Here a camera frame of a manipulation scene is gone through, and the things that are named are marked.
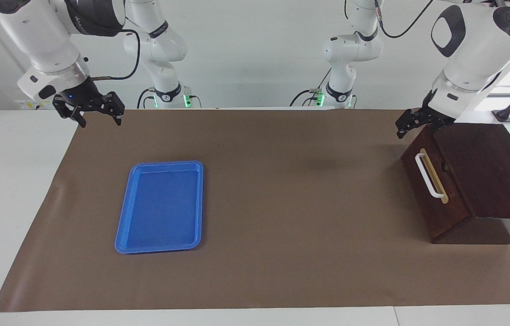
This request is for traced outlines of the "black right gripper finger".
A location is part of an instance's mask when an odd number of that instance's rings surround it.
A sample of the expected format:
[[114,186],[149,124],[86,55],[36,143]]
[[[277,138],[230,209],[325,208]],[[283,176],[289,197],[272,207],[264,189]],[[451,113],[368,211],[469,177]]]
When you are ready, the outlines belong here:
[[81,128],[86,127],[86,120],[81,114],[79,106],[71,108],[61,95],[54,95],[52,104],[62,119],[71,119],[77,122]]
[[102,113],[112,117],[117,126],[121,126],[125,105],[114,91],[102,96]]

